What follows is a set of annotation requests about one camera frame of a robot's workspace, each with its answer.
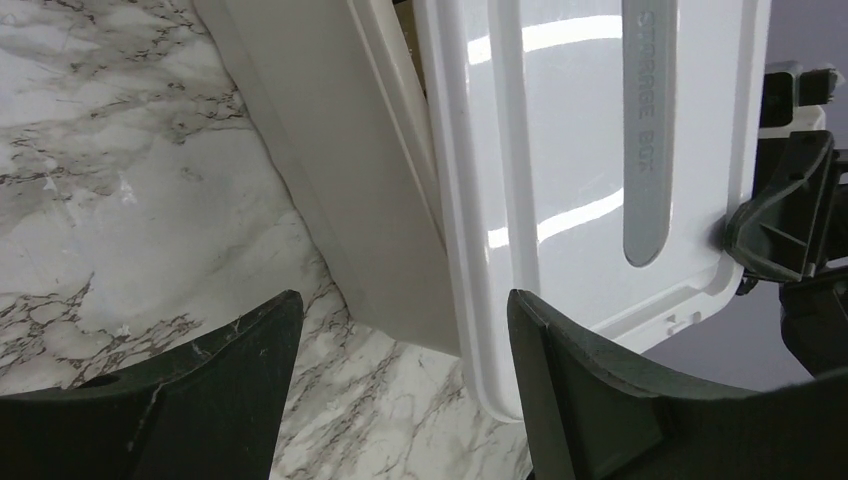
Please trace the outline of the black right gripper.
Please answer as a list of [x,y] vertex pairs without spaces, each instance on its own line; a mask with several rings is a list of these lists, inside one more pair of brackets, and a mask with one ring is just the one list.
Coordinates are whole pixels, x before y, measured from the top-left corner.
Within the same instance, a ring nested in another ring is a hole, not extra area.
[[847,365],[846,172],[827,130],[759,140],[753,196],[722,240],[744,268],[738,295],[778,285],[782,340],[814,377]]

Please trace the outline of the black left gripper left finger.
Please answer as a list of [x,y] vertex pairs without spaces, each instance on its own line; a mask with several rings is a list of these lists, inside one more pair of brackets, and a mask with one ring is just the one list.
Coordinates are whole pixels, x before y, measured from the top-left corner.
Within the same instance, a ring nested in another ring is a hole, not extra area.
[[5,479],[265,479],[304,320],[286,291],[82,385],[1,399]]

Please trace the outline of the beige plastic bin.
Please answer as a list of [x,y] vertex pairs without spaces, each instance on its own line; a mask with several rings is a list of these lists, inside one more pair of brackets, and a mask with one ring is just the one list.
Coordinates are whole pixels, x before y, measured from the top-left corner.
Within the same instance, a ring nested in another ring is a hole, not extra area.
[[390,1],[199,1],[352,318],[458,355],[427,100]]

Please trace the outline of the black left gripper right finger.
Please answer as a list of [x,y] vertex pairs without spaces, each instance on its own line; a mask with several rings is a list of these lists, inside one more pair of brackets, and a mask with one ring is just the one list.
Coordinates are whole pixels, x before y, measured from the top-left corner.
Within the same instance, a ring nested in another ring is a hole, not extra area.
[[847,374],[755,392],[637,354],[532,292],[507,305],[536,479],[843,479]]

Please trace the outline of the white plastic bin lid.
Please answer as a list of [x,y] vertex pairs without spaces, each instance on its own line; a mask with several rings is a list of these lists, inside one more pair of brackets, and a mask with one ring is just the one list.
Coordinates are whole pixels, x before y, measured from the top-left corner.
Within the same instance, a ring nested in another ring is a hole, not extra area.
[[642,353],[722,310],[752,194],[767,1],[418,1],[472,395],[523,409],[506,306],[528,290]]

